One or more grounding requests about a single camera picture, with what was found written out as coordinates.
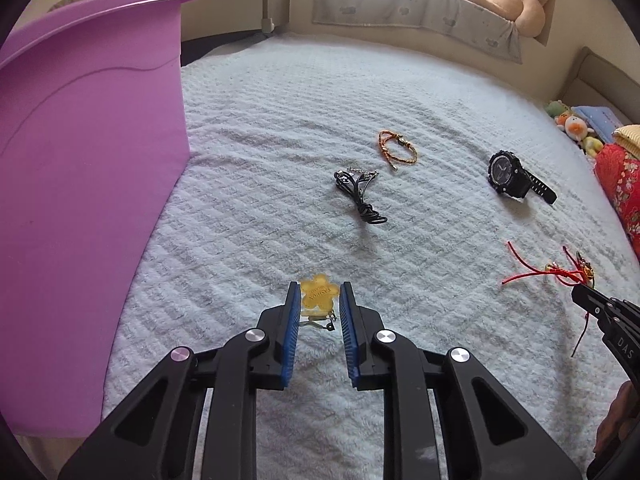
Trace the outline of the right hand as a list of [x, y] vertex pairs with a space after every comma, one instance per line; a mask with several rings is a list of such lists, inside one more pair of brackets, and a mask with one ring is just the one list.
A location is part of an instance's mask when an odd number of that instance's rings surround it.
[[595, 456], [602, 454], [615, 438], [621, 441], [626, 439], [637, 419], [637, 416], [634, 416], [634, 410], [638, 406], [639, 395], [636, 388], [632, 382], [624, 382], [611, 403], [608, 414], [598, 427], [596, 444], [593, 448]]

